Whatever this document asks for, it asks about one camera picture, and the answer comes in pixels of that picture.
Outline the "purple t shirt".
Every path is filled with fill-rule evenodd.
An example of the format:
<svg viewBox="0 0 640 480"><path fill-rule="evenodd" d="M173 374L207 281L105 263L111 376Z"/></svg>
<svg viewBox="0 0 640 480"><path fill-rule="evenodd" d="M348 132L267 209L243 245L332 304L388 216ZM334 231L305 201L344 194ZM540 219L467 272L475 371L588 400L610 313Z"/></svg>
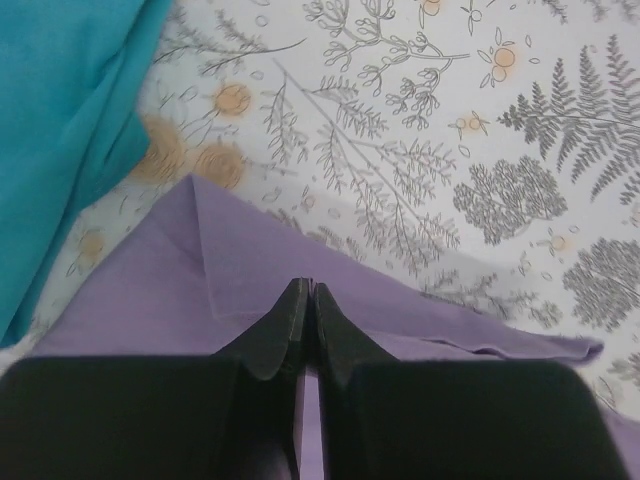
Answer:
<svg viewBox="0 0 640 480"><path fill-rule="evenodd" d="M571 370L595 359L593 339L533 334L431 300L281 225L196 176L181 181L90 275L32 356L199 356L253 326L295 279L308 283L300 475L323 467L315 289L402 361L552 361ZM630 475L639 475L639 427L601 409Z"/></svg>

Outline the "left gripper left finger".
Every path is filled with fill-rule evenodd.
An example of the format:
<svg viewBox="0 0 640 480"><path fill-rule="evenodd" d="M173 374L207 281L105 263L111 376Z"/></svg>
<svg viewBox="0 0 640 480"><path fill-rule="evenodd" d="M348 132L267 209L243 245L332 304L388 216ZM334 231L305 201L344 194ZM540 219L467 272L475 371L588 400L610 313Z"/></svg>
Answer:
<svg viewBox="0 0 640 480"><path fill-rule="evenodd" d="M57 356L1 381L5 479L296 479L308 283L219 352Z"/></svg>

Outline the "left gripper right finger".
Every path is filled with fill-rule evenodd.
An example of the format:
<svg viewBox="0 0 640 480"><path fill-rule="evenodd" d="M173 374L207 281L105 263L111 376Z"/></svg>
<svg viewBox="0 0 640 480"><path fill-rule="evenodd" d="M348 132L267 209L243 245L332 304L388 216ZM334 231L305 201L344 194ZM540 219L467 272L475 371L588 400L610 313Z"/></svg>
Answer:
<svg viewBox="0 0 640 480"><path fill-rule="evenodd" d="M329 479L626 479L588 387L552 361L393 357L315 289Z"/></svg>

